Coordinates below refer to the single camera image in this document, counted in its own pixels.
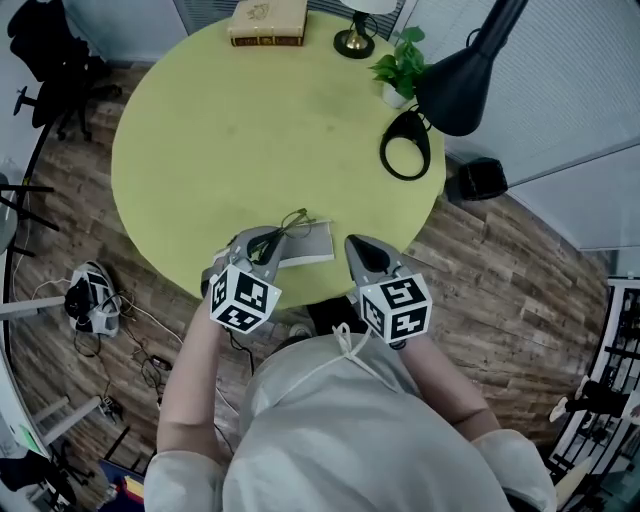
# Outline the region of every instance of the green leaves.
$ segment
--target green leaves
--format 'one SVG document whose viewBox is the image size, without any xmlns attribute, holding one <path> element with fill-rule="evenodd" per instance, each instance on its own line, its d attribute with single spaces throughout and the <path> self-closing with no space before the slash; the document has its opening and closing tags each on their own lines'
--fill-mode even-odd
<svg viewBox="0 0 640 512">
<path fill-rule="evenodd" d="M 395 48 L 393 55 L 385 55 L 370 69 L 376 74 L 374 80 L 391 84 L 398 94 L 410 100 L 413 82 L 426 67 L 422 53 L 413 43 L 422 41 L 425 36 L 419 27 L 407 27 L 394 35 L 403 42 Z"/>
</svg>

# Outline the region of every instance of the brown book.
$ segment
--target brown book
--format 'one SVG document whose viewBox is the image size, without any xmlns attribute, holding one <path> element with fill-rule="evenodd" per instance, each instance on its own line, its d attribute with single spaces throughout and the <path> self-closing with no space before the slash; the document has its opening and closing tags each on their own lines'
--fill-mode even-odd
<svg viewBox="0 0 640 512">
<path fill-rule="evenodd" d="M 307 0 L 241 0 L 229 21 L 233 46 L 302 46 Z"/>
</svg>

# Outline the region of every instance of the person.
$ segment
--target person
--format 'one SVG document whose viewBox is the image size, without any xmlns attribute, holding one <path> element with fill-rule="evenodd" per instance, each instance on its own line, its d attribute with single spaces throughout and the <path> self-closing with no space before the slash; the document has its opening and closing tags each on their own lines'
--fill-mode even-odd
<svg viewBox="0 0 640 512">
<path fill-rule="evenodd" d="M 395 351 L 363 335 L 344 297 L 310 306 L 318 336 L 258 368 L 227 464 L 214 413 L 229 340 L 208 304 L 166 385 L 146 512 L 556 510 L 535 445 L 500 428 L 436 345 L 420 335 Z"/>
<path fill-rule="evenodd" d="M 555 422 L 568 412 L 588 411 L 593 414 L 608 414 L 614 418 L 623 416 L 631 393 L 619 393 L 605 384 L 583 377 L 573 400 L 562 397 L 549 414 L 549 421 Z M 640 417 L 640 405 L 630 409 L 629 419 Z"/>
</svg>

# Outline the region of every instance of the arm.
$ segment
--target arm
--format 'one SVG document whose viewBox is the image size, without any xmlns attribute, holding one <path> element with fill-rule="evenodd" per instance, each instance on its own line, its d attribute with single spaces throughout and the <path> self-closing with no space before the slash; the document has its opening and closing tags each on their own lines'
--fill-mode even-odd
<svg viewBox="0 0 640 512">
<path fill-rule="evenodd" d="M 473 441 L 500 428 L 480 391 L 429 338 L 409 340 L 400 359 L 424 402 L 466 439 Z"/>
<path fill-rule="evenodd" d="M 209 319 L 209 292 L 196 310 L 169 376 L 158 424 L 158 453 L 184 450 L 223 462 L 213 424 L 220 324 Z"/>
</svg>

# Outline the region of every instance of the potted plant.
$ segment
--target potted plant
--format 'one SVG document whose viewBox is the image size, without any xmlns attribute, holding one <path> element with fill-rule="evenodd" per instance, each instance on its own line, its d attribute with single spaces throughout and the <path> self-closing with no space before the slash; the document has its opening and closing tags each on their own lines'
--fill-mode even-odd
<svg viewBox="0 0 640 512">
<path fill-rule="evenodd" d="M 424 57 L 413 43 L 424 39 L 420 27 L 407 27 L 397 34 L 402 41 L 393 55 L 385 55 L 370 69 L 374 80 L 384 82 L 382 99 L 394 108 L 403 107 L 414 96 L 413 84 L 426 67 Z"/>
</svg>

